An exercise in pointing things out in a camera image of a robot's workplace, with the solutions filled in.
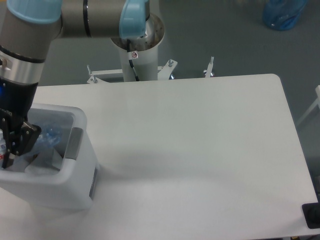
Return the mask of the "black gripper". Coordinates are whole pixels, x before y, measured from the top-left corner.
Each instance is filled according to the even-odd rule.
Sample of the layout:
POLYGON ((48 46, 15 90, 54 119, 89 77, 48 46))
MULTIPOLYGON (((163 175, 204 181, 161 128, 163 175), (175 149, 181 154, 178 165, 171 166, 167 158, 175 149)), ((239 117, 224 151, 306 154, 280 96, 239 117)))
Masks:
POLYGON ((11 154, 29 153, 42 132, 40 126, 28 122, 37 87, 38 83, 22 84, 0 78, 0 129, 5 140, 2 168, 13 163, 11 154))

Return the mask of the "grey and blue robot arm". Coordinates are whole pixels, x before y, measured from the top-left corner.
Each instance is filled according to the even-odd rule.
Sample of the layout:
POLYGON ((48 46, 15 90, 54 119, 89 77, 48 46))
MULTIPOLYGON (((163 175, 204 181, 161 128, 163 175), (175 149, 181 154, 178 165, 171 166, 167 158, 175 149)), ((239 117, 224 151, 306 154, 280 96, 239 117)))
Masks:
POLYGON ((138 38, 150 13, 147 0, 8 0, 0 31, 2 168, 31 151, 41 128, 28 112, 50 45, 57 38, 138 38))

